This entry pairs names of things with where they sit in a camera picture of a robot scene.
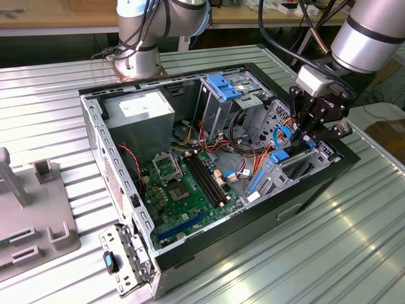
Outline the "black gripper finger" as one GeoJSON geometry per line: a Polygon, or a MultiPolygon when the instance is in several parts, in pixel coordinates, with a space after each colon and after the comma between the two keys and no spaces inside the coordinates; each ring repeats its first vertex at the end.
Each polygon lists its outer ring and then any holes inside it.
{"type": "Polygon", "coordinates": [[[304,91],[293,85],[289,89],[290,117],[294,127],[294,133],[290,137],[290,143],[296,147],[303,142],[303,138],[308,134],[309,112],[304,91]]]}
{"type": "Polygon", "coordinates": [[[330,128],[324,125],[318,126],[310,133],[309,138],[313,142],[329,143],[351,135],[352,132],[352,127],[347,122],[341,121],[333,124],[330,128]]]}

